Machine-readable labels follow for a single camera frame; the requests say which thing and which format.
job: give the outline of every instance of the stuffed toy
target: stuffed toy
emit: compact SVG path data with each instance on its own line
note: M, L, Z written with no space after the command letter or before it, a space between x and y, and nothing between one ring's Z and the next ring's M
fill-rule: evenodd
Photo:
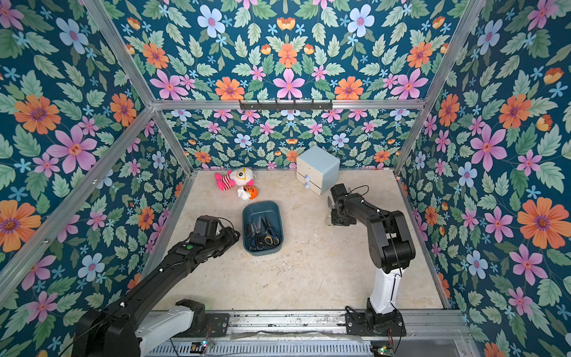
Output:
M226 191L234 186L252 186L254 184L254 173L247 167L242 167L234 171L228 170L228 174L222 176L219 173L214 174L216 185L220 191Z

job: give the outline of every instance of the black cable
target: black cable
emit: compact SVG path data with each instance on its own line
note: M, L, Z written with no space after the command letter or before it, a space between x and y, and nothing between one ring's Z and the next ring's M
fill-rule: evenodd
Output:
M176 357L180 357L178 351L176 350L175 343L172 341L172 338L169 338L169 340L171 341L172 349L175 350Z

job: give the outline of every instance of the metal base plate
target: metal base plate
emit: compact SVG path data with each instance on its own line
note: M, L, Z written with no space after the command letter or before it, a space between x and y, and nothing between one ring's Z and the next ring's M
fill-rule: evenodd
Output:
M347 335L357 336L390 336L404 337L407 335L407 329L404 327L403 316L397 313L397 318L392 323L387 323L377 330L369 330L365 317L355 312L345 313L345 321L347 322Z
M206 327L199 331L189 328L173 336L173 338L205 338L208 332L208 337L224 337L228 331L229 314L210 314L206 313Z

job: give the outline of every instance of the pink flower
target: pink flower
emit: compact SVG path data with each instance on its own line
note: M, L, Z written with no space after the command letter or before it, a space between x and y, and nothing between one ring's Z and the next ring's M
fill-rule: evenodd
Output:
M420 90L417 87L422 87L428 83L428 78L420 78L420 68L417 68L411 73L410 78L406 74L399 74L399 84L400 87L395 87L392 91L392 95L400 94L399 99L408 99L408 95L411 98L420 97Z
M464 227L470 227L470 230L474 230L474 224L478 224L478 220L474 218L476 216L476 211L471 211L466 208L466 213L462 213L462 219L464 220Z
M259 81L262 81L264 79L264 77L266 76L266 74L264 73L264 69L262 67L258 68L256 66L252 66L252 70L250 71L250 74L252 74L252 80L255 81L256 79Z
M257 5L257 4L258 4L258 0L244 0L244 8L245 8L246 10L248 10L248 9L250 8L250 4L252 4L252 5Z
M327 71L325 69L323 69L323 65L319 66L319 68L317 67L313 67L313 73L311 74L312 77L315 77L315 81L319 81L320 79L325 79L325 75L327 74Z
M377 124L373 123L373 121L363 123L363 129L365 130L365 133L369 133L370 131L374 131L376 127L377 127Z
M76 226L74 226L74 224L77 223L77 221L79 221L79 215L74 214L73 217L71 217L71 220L67 223L66 228L58 235L58 241L60 243L63 243L67 239L68 233L77 234L78 229Z
M206 127L208 128L209 132L214 134L218 134L218 132L222 130L222 128L218 127L218 123L212 123L211 121L208 121Z
M342 111L343 111L342 109L324 110L324 113L321 115L321 117L327 118L327 122L332 123L333 120L341 119L341 115L339 115L339 113L341 113Z
M322 126L323 124L317 124L317 122L313 121L313 124L308 126L309 133L318 135L320 132L323 131L323 129L321 128Z
M54 311L58 308L58 305L53 302L57 297L57 292L51 294L49 297L45 291L40 292L38 301L33 301L26 304L27 309L31 312L30 316L28 316L27 321L32 322L39 316L38 321L44 322L47 317L47 312Z
M224 123L226 123L226 120L228 119L232 119L232 114L230 113L229 110L224 110L224 109L215 109L214 110L214 118L220 118L222 119L222 121Z
M396 83L399 82L399 76L398 75L392 75L389 74L388 78L383 78L383 82L385 82L385 84L383 84L383 88L387 88L389 87L389 89L392 89L392 86L396 86Z
M435 257L440 257L440 252L442 251L442 249L438 246L438 243L432 243L432 249L431 252L434 253Z
M105 227L105 219L107 219L107 215L103 214L103 212L101 211L97 211L97 213L95 212L91 212L89 213L89 216L91 217L90 220L87 221L87 225L91 226L91 228L95 231L97 230L97 227Z
M428 114L427 120L424 122L424 135L428 135L429 138L432 137L432 132L436 130L436 119L435 115Z
M557 10L559 10L559 6L555 5L555 0L549 0L547 3L545 3L545 0L539 0L537 10L533 10L528 15L528 19L532 20L528 26L528 31L531 31L531 29L536 26L543 29L547 18L555 14Z
M321 4L322 9L325 9L327 7L327 1L326 0L313 0L313 4L314 5Z
M525 156L520 155L517 157L519 162L521 162L519 165L517 165L517 169L523 171L526 176L531 175L532 170L541 171L541 166L539 166L537 163L541 161L542 158L543 156L541 155L533 156L533 151L529 150Z
M496 146L501 143L504 138L505 129L499 129L492 136L492 128L490 128L490 125L485 124L482 129L482 139L473 138L470 140L472 148L478 150L472 155L472 163L479 163L484 159L484 170L489 172L493 165L492 156L498 160L505 159L505 157L508 156L503 147Z
M297 88L304 85L305 79L293 79L293 71L291 68L286 68L284 71L284 79L276 78L274 79L274 84L281 89L278 91L278 98L284 98L287 95L287 99L291 99L293 95L296 98L301 98L301 91Z
M133 177L135 177L141 173L141 169L140 169L141 164L138 163L136 159L133 159L133 161L127 162L127 164L129 165L127 172L132 174Z
M81 119L81 123L78 123L80 128L83 128L83 135L91 135L92 137L95 136L95 132L99 130L99 127L95 125L95 119L89 118L84 115Z
M147 123L147 125L145 125L145 127L144 127L144 137L145 138L148 138L149 135L155 134L155 130L153 129L154 126L155 126L154 121L149 121Z
M420 218L420 214L418 216L415 216L416 218L416 225L419 227L420 230L420 238L422 238L423 241L428 242L428 236L427 236L427 229L428 229L428 223L423 222L422 219Z
M12 7L10 0L0 0L0 4L2 5L0 7L0 24L7 29L10 27L10 23L12 23L18 30L23 30L22 24L17 19L24 18L24 15L16 9L10 10Z
M435 141L438 144L438 146L436 147L436 151L442 151L443 153L446 152L446 145L450 145L451 143L450 139L448 138L448 132L449 130L445 132L440 130L438 138L436 138Z
M165 217L161 215L159 217L158 222L152 224L152 229L154 229L155 231L151 233L151 235L148 237L149 240L156 240L160 236L160 232L163 230L164 220Z
M436 173L438 176L442 176L442 174L446 171L446 161L442 161L442 159L438 159L436 163Z
M238 110L238 112L242 114L242 121L254 123L256 119L260 118L260 114L256 113L255 110Z
M190 88L196 89L196 86L194 85L194 79L190 78L188 74L185 74L184 77L180 75L179 79L180 79L180 85L185 86L187 90Z
M56 164L59 162L56 158L51 158L47 153L42 154L42 158L33 158L32 159L36 164L36 168L34 169L35 173L44 173L44 175L48 178L51 177L51 172L58 173L59 167Z
M472 136L476 134L482 134L482 128L486 125L482 120L482 116L479 116L477 119L472 118L472 125L469 126L469 130L472 131Z
M502 217L501 209L499 208L499 206L496 206L496 208L494 208L494 215L492 215L491 213L486 213L484 216L486 217L486 220L491 223L486 226L486 232L487 233L493 232L494 236L496 237L496 241L498 243L500 243L503 240L504 235L509 238L513 237L512 230L506 227L508 224L511 224L513 217L510 216L509 214L506 214L505 216Z
M39 280L50 279L50 270L44 267L52 264L55 261L55 255L48 255L39 262L37 262L30 272L26 275L22 281L22 289L28 290L34 285L35 277L37 276Z
M95 156L87 151L95 149L97 141L93 139L83 140L82 130L79 126L74 125L71 128L71 139L61 130L55 131L55 137L64 146L52 145L47 148L46 152L54 158L66 157L62 164L64 173L69 174L73 172L76 163L86 171L89 171L95 164Z
M528 314L529 316L533 315L532 308L529 307L533 304L532 298L529 296L524 296L524 291L521 287L517 287L515 291L513 289L508 289L509 294L512 296L512 299L509 299L508 302L511 306L516 306L517 313L521 315Z
M159 77L160 80L153 78L151 79L151 84L157 88L162 88L159 92L161 98L168 99L172 97L174 100L179 101L180 95L188 95L186 89L177 87L180 84L179 76L172 75L169 80L167 74L162 70L156 70L156 76Z
M516 252L511 252L509 256L514 262L519 263L513 266L513 273L516 275L521 275L525 272L525 280L527 280L530 285L535 284L534 274L541 279L547 278L547 273L545 270L536 266L541 264L543 261L543 254L533 253L531 256L529 256L528 248L523 244L520 244L520 253L518 254Z
M366 109L351 109L349 117L355 118L355 121L358 122L361 118L365 118L367 115Z
M141 139L139 138L135 138L135 140L133 140L133 143L127 148L127 152L130 153L132 151L136 151L139 152L139 144L141 143Z
M270 135L274 132L272 129L275 128L275 126L271 125L269 122L266 122L265 124L260 124L260 128L262 128L262 133L265 135Z

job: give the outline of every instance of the floral wallpaper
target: floral wallpaper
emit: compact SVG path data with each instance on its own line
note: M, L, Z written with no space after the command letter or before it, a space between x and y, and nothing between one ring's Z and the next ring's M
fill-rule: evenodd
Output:
M411 99L426 95L466 4L125 0L111 16L156 98Z
M489 0L401 172L485 357L571 355L569 11Z
M150 122L0 310L0 356L58 356L89 308L133 288L183 178Z
M407 109L165 113L191 164L213 170L295 169L297 157L313 145L339 157L342 167L392 167L417 114Z

